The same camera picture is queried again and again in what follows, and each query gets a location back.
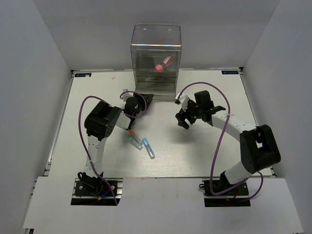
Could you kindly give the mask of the orange capped marker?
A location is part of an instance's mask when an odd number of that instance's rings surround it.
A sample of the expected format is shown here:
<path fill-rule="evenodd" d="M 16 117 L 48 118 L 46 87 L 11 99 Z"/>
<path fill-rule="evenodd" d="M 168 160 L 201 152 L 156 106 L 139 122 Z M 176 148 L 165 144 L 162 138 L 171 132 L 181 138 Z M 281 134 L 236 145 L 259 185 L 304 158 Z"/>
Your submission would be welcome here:
<path fill-rule="evenodd" d="M 140 144 L 140 145 L 143 144 L 142 140 L 139 138 L 139 136 L 133 130 L 129 130 L 128 132 L 131 134 L 133 139 L 135 139 L 138 142 L 138 144 Z"/>

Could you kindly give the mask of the pink capped red stapler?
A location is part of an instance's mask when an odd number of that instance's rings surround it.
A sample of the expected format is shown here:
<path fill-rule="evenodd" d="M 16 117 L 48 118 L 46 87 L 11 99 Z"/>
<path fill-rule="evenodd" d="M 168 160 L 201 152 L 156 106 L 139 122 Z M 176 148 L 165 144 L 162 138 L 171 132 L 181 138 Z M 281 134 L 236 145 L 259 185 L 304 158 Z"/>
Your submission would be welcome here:
<path fill-rule="evenodd" d="M 166 57 L 162 62 L 161 64 L 158 64 L 155 66 L 155 70 L 157 72 L 162 72 L 165 70 L 165 68 L 173 61 L 173 58 L 168 56 Z"/>

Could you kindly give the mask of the green capped marker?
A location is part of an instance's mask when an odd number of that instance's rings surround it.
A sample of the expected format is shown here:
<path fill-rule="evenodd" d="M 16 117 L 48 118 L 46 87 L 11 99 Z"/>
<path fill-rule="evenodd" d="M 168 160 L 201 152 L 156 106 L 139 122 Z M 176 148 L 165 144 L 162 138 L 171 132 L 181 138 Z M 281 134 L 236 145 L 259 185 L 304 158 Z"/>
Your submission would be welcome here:
<path fill-rule="evenodd" d="M 143 148 L 143 146 L 139 144 L 131 135 L 126 135 L 125 139 L 138 150 Z"/>

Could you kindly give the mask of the clear acrylic drawer organizer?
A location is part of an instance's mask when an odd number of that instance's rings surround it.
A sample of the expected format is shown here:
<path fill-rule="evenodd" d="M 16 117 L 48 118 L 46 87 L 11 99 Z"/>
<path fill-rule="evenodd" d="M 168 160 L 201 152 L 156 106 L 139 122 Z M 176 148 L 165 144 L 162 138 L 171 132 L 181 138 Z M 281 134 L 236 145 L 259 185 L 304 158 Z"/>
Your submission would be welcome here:
<path fill-rule="evenodd" d="M 182 52 L 181 28 L 168 23 L 138 23 L 131 39 L 131 58 L 136 92 L 154 94 L 154 100 L 173 101 Z M 162 72 L 155 66 L 166 57 L 173 61 Z M 166 78 L 165 82 L 145 82 L 145 78 Z"/>

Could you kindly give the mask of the blue capped marker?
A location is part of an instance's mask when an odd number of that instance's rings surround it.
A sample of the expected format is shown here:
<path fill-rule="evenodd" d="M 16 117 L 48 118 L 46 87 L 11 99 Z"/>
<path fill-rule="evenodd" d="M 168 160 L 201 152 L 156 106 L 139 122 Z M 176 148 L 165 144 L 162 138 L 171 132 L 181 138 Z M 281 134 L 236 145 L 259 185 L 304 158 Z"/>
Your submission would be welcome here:
<path fill-rule="evenodd" d="M 153 152 L 153 150 L 151 148 L 151 145 L 148 142 L 147 138 L 143 138 L 142 142 L 143 142 L 143 145 L 144 145 L 144 147 L 145 147 L 145 149 L 146 149 L 150 159 L 154 159 L 156 156 L 155 156 L 155 153 Z"/>

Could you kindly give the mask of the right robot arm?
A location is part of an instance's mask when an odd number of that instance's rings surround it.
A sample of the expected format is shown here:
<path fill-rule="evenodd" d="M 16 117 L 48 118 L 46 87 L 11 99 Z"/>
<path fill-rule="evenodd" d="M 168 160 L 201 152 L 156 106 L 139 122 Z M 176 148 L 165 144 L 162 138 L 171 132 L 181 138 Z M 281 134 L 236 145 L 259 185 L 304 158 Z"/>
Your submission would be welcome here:
<path fill-rule="evenodd" d="M 252 175 L 281 161 L 281 154 L 270 126 L 255 126 L 236 118 L 224 107 L 215 106 L 208 91 L 195 93 L 195 100 L 179 93 L 175 103 L 181 105 L 175 116 L 179 126 L 189 129 L 191 124 L 200 119 L 220 129 L 222 136 L 229 134 L 239 142 L 240 161 L 222 172 L 216 185 L 210 179 L 210 194 L 230 195 Z"/>

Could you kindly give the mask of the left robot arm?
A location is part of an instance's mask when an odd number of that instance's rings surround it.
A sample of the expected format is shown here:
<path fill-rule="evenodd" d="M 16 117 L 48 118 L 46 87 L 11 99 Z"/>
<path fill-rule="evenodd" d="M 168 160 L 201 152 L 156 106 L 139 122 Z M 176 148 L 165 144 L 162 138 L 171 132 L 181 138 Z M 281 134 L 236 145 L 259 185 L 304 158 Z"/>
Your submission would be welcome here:
<path fill-rule="evenodd" d="M 88 136 L 88 143 L 83 140 L 81 129 L 81 114 L 85 102 L 90 99 L 99 102 L 84 121 L 84 128 Z M 120 98 L 125 101 L 123 108 L 112 106 L 96 96 L 87 96 L 79 110 L 78 130 L 82 145 L 87 154 L 85 169 L 78 173 L 78 178 L 86 184 L 86 189 L 94 195 L 103 189 L 103 155 L 107 138 L 115 127 L 130 131 L 136 120 L 143 117 L 150 106 L 154 94 L 140 94 L 124 90 Z"/>

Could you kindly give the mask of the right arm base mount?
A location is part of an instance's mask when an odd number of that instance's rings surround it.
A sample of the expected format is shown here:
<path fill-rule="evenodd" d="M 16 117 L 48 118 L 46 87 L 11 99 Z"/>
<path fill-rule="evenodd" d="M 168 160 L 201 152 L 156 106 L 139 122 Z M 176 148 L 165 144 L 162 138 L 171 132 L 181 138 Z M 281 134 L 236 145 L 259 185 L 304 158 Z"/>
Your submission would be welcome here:
<path fill-rule="evenodd" d="M 221 195 L 213 195 L 211 193 L 209 180 L 203 180 L 198 187 L 203 191 L 205 207 L 219 208 L 251 206 L 249 201 L 249 190 L 246 182 Z"/>

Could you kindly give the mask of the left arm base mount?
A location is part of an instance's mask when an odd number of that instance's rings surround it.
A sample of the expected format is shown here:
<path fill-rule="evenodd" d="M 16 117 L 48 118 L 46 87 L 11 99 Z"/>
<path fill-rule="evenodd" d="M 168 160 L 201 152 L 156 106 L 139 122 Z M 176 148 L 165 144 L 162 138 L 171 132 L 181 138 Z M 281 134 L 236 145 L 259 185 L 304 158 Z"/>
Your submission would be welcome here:
<path fill-rule="evenodd" d="M 123 179 L 109 179 L 108 180 L 117 203 L 119 203 L 122 196 Z M 108 185 L 100 181 L 97 188 L 92 188 L 82 183 L 78 178 L 75 179 L 73 194 L 71 198 L 71 205 L 78 206 L 116 206 L 113 195 Z"/>

